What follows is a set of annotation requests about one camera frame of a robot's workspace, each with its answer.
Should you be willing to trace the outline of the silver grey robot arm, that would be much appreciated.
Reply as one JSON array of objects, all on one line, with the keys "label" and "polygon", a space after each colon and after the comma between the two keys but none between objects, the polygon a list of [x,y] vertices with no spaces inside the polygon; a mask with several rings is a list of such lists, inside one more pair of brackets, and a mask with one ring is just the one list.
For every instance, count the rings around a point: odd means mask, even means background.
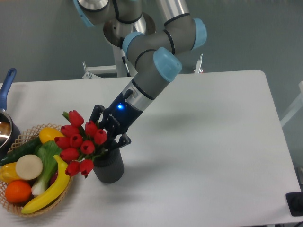
[{"label": "silver grey robot arm", "polygon": [[113,103],[94,107],[90,119],[107,131],[105,149],[131,143],[128,128],[180,73],[177,55],[202,46],[207,31],[201,19],[192,18],[184,0],[159,0],[164,29],[148,33],[140,0],[76,0],[74,6],[87,26],[116,23],[113,45],[124,52],[136,75]]}]

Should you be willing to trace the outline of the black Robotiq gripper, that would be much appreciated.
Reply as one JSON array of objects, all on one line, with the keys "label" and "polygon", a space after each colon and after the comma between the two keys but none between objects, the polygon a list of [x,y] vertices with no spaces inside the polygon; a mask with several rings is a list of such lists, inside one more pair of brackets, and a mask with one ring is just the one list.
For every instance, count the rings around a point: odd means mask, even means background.
[{"label": "black Robotiq gripper", "polygon": [[[131,144],[131,139],[127,135],[128,128],[143,113],[127,102],[127,98],[132,92],[120,93],[112,104],[105,108],[102,105],[95,105],[89,121],[99,123],[107,131],[107,141],[105,149],[110,152]],[[118,141],[115,141],[117,135],[121,135]]]}]

